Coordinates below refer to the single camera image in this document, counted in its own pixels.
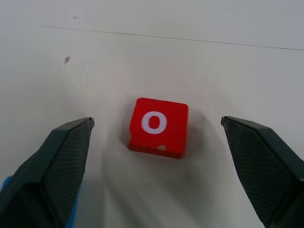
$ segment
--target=letter o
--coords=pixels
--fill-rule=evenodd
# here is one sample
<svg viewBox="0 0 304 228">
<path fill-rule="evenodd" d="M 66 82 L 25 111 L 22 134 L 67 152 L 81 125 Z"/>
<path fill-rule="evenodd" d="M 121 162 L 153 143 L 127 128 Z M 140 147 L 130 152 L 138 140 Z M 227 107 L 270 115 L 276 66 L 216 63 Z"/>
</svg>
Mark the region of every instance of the letter o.
<svg viewBox="0 0 304 228">
<path fill-rule="evenodd" d="M 158 128 L 151 128 L 149 126 L 149 121 L 152 116 L 157 116 L 160 120 L 160 124 Z M 150 134 L 160 134 L 162 133 L 167 127 L 167 118 L 164 114 L 160 112 L 148 112 L 146 113 L 143 118 L 142 118 L 142 128 L 145 132 L 150 133 Z"/>
</svg>

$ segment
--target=red block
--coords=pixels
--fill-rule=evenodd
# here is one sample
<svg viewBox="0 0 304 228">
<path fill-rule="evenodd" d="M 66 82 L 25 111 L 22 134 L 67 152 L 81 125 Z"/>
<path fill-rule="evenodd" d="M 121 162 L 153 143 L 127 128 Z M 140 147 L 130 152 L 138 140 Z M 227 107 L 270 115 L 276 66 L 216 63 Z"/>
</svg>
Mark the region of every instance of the red block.
<svg viewBox="0 0 304 228">
<path fill-rule="evenodd" d="M 188 106 L 139 98 L 130 124 L 128 148 L 172 158 L 186 150 Z"/>
</svg>

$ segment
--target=white table surface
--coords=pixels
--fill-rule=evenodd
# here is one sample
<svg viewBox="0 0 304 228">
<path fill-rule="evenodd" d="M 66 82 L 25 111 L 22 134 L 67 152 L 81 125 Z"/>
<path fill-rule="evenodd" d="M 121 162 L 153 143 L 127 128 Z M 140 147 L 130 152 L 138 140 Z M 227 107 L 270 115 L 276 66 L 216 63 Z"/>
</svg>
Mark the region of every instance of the white table surface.
<svg viewBox="0 0 304 228">
<path fill-rule="evenodd" d="M 304 159 L 303 6 L 0 1 L 0 181 L 53 128 L 93 116 L 76 228 L 262 228 L 220 119 L 272 127 Z M 189 105 L 186 158 L 126 149 L 138 97 Z"/>
</svg>

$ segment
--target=white letter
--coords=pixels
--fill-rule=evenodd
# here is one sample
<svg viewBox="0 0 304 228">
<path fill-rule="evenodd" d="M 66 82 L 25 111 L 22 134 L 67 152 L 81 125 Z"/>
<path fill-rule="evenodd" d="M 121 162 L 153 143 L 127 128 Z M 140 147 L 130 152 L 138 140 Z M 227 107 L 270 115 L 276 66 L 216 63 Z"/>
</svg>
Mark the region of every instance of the white letter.
<svg viewBox="0 0 304 228">
<path fill-rule="evenodd" d="M 153 129 L 149 126 L 149 121 L 152 116 L 157 116 L 160 120 L 160 125 L 158 128 Z M 160 112 L 148 112 L 142 118 L 142 128 L 145 132 L 150 134 L 160 134 L 162 133 L 167 127 L 167 118 L 164 114 Z"/>
</svg>

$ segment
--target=blue object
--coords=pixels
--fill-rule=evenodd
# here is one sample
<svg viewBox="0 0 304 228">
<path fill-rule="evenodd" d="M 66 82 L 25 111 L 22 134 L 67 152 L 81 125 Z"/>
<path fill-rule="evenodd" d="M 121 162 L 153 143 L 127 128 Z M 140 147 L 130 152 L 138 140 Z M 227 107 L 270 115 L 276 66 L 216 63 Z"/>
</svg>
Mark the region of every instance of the blue object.
<svg viewBox="0 0 304 228">
<path fill-rule="evenodd" d="M 7 177 L 2 186 L 1 186 L 1 189 L 0 190 L 3 190 L 5 188 L 5 186 L 13 179 L 13 176 L 9 176 Z M 77 211 L 77 201 L 78 201 L 78 194 L 79 194 L 79 190 L 78 190 L 78 193 L 77 193 L 77 197 L 75 199 L 75 203 L 74 203 L 74 206 L 73 206 L 73 209 L 72 209 L 72 212 L 70 214 L 70 216 L 68 217 L 67 221 L 66 221 L 66 226 L 65 228 L 73 228 L 74 227 L 74 221 L 75 221 L 75 214 L 76 214 L 76 211 Z"/>
</svg>

